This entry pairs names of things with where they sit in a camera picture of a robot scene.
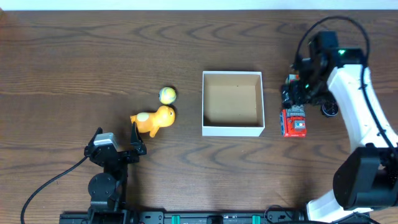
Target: wood grain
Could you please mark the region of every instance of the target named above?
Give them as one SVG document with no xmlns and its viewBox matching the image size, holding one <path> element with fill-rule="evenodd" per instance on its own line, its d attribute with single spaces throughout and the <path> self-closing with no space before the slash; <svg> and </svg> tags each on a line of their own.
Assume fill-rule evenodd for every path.
<svg viewBox="0 0 398 224">
<path fill-rule="evenodd" d="M 318 19 L 352 16 L 369 32 L 372 80 L 398 127 L 398 15 L 395 11 L 75 11 L 6 12 L 0 21 L 0 223 L 18 223 L 22 205 L 45 181 L 83 157 L 98 126 L 129 143 L 129 116 L 178 90 L 177 119 L 130 167 L 128 198 L 139 208 L 265 210 L 302 207 L 331 189 L 349 155 L 341 116 L 306 108 L 306 139 L 280 135 L 280 84 L 302 34 Z M 326 23 L 342 45 L 363 45 L 349 24 Z M 201 137 L 203 70 L 261 71 L 266 129 L 259 138 Z M 49 185 L 27 223 L 57 223 L 90 205 L 90 162 Z M 396 208 L 374 212 L 398 223 Z"/>
</svg>

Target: white box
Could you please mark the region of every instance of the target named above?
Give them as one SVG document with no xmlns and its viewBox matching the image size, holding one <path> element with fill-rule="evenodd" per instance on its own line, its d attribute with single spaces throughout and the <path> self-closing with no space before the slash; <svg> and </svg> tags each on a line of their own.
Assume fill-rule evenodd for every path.
<svg viewBox="0 0 398 224">
<path fill-rule="evenodd" d="M 202 136 L 255 136 L 265 128 L 261 72 L 203 72 Z"/>
</svg>

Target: ball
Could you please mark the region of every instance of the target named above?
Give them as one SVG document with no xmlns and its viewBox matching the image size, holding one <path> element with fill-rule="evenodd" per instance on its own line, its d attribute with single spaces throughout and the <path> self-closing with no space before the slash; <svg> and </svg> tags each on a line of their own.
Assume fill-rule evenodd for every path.
<svg viewBox="0 0 398 224">
<path fill-rule="evenodd" d="M 171 87 L 164 87 L 159 92 L 159 100 L 165 105 L 174 103 L 177 98 L 175 90 Z"/>
</svg>

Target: toy duck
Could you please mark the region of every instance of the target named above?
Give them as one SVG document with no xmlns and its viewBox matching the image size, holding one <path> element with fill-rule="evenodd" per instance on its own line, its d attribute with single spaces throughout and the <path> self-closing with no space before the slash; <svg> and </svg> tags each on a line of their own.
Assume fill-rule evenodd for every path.
<svg viewBox="0 0 398 224">
<path fill-rule="evenodd" d="M 161 106 L 155 113 L 139 113 L 130 116 L 131 123 L 136 122 L 140 133 L 149 132 L 150 137 L 155 137 L 159 128 L 169 127 L 174 123 L 175 112 L 173 108 Z"/>
</svg>

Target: toy wheel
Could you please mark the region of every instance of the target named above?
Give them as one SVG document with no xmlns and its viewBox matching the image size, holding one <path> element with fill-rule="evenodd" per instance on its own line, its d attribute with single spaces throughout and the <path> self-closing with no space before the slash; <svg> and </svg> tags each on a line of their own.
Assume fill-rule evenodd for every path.
<svg viewBox="0 0 398 224">
<path fill-rule="evenodd" d="M 336 103 L 324 103 L 321 105 L 321 113 L 327 118 L 334 117 L 338 114 L 338 106 Z"/>
</svg>

